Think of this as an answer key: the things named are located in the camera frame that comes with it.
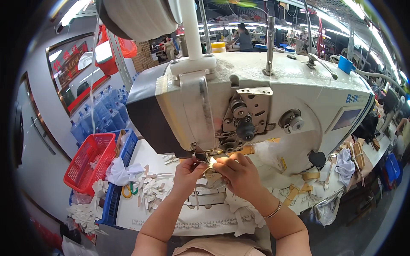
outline bracelet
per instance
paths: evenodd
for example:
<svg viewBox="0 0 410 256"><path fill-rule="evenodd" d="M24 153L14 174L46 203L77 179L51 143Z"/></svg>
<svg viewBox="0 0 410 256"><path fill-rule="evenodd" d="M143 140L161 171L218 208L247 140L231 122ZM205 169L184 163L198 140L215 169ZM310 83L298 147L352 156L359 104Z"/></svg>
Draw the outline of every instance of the bracelet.
<svg viewBox="0 0 410 256"><path fill-rule="evenodd" d="M278 208L274 211L274 212L272 212L271 214L269 214L268 216L263 216L264 218L266 218L266 219L270 219L270 218L272 218L273 216L275 216L275 214L277 214L278 213L278 211L279 211L279 209L282 207L282 204L279 202L279 205L278 205Z"/></svg>

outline hand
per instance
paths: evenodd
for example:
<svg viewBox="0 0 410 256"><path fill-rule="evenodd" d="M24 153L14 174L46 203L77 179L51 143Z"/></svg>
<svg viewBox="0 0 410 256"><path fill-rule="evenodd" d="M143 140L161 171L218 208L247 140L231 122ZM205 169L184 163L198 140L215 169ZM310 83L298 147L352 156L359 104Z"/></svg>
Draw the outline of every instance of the hand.
<svg viewBox="0 0 410 256"><path fill-rule="evenodd" d="M208 168L205 163L195 166L196 158L185 159L175 170L174 185L171 194L178 198L188 198L195 188L196 181L202 177L203 172Z"/></svg>
<svg viewBox="0 0 410 256"><path fill-rule="evenodd" d="M264 190L259 180L259 173L248 156L234 153L230 158L220 157L213 168L224 176L222 178L225 178L228 189L232 193L250 203L260 197Z"/></svg>

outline woman's right hand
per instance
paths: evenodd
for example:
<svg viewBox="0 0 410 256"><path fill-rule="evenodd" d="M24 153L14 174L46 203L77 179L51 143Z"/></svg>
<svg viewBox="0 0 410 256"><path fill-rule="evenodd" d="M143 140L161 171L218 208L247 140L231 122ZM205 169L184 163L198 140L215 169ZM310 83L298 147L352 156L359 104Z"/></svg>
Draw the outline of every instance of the woman's right hand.
<svg viewBox="0 0 410 256"><path fill-rule="evenodd" d="M250 203L257 200L266 190L260 183L256 166L248 156L241 153L234 153L229 158L218 158L213 168L224 176L232 193Z"/></svg>

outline door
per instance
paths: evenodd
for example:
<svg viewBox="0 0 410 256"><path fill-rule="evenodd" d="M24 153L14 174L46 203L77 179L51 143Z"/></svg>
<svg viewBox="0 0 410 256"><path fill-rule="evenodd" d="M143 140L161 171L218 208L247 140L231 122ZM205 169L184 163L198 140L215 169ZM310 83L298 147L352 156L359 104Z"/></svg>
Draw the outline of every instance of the door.
<svg viewBox="0 0 410 256"><path fill-rule="evenodd" d="M22 164L17 170L20 186L40 207L64 221L71 188L64 184L63 176L70 161L45 134L31 103L26 80L18 89L17 101L21 105L24 129Z"/></svg>

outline yellow scissors handle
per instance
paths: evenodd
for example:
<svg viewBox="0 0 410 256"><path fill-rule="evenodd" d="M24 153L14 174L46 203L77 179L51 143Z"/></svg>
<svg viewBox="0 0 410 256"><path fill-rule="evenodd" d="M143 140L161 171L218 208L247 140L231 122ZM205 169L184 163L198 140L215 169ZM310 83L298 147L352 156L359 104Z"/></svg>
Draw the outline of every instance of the yellow scissors handle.
<svg viewBox="0 0 410 256"><path fill-rule="evenodd" d="M125 193L124 193L124 188L127 188L128 189L128 195L125 195ZM130 185L125 185L125 186L123 186L123 188L121 189L121 194L123 194L123 196L125 197L125 198L130 198L131 196L132 196L132 194L131 194L131 189L130 189Z"/></svg>

